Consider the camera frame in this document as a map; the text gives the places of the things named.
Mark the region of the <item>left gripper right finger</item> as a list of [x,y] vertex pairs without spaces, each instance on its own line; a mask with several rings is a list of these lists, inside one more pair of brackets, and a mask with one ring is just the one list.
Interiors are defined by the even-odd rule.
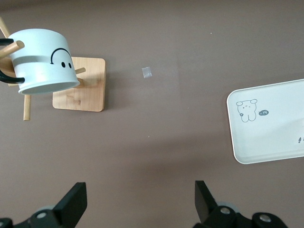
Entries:
[[204,181],[195,181],[195,207],[200,223],[196,228],[286,228],[276,215],[257,212],[246,218],[229,206],[218,205]]

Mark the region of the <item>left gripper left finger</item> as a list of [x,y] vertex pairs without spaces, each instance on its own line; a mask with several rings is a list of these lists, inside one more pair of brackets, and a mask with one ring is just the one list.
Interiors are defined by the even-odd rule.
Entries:
[[86,183],[77,182],[52,209],[42,209],[25,221],[13,224],[1,218],[2,228],[74,228],[87,208]]

